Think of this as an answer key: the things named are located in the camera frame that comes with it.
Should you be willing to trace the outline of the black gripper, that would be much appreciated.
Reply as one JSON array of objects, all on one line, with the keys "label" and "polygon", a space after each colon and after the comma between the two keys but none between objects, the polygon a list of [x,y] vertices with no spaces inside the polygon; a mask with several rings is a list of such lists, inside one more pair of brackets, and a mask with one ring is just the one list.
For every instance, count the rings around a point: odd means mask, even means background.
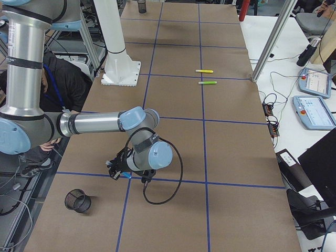
[{"label": "black gripper", "polygon": [[120,176],[123,176],[122,172],[132,172],[127,164],[127,158],[129,158],[132,153],[133,150],[130,148],[127,148],[126,150],[122,149],[120,152],[117,153],[117,156],[113,160],[106,161],[109,176],[112,179],[118,180]]}]

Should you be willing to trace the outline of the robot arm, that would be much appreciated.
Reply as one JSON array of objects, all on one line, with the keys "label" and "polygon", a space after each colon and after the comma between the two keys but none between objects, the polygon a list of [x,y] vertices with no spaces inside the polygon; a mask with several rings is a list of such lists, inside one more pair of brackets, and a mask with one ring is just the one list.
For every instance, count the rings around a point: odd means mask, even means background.
[{"label": "robot arm", "polygon": [[7,70],[1,75],[6,102],[1,107],[1,152],[26,153],[31,167],[41,163],[62,138],[81,133],[126,132],[132,148],[124,148],[112,177],[123,172],[154,174],[170,165],[171,147],[154,133],[159,115],[135,107],[111,113],[82,113],[90,78],[77,66],[45,51],[48,29],[78,31],[79,1],[3,1],[9,20]]}]

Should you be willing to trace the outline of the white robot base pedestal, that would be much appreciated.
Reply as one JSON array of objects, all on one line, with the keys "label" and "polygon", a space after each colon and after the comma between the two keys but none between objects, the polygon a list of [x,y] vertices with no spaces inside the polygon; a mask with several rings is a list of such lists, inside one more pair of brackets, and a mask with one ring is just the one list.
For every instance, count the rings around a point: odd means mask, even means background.
[{"label": "white robot base pedestal", "polygon": [[117,2],[97,0],[94,6],[108,51],[101,83],[135,87],[141,63],[133,61],[127,53]]}]

